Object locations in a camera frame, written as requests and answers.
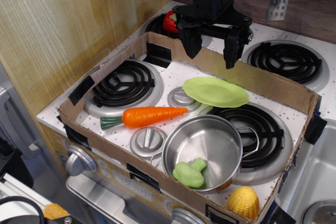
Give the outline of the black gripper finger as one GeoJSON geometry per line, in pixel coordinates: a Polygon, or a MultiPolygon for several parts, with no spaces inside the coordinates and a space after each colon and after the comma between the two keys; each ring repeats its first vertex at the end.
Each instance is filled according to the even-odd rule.
{"type": "Polygon", "coordinates": [[[245,34],[242,26],[233,26],[224,39],[224,60],[226,69],[232,69],[241,58],[245,45],[245,34]]]}
{"type": "Polygon", "coordinates": [[[178,23],[178,34],[186,54],[194,59],[202,48],[201,34],[198,28],[201,25],[196,22],[188,22],[186,19],[180,19],[178,23]]]}

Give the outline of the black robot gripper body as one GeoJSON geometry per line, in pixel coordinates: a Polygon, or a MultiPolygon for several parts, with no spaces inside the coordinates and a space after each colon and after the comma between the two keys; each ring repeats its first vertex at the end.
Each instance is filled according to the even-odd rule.
{"type": "Polygon", "coordinates": [[[251,41],[249,26],[252,19],[237,12],[233,4],[234,0],[193,0],[191,5],[173,8],[181,41],[197,41],[201,34],[219,38],[220,35],[211,31],[211,26],[225,24],[238,29],[238,39],[248,44],[251,41]]]}

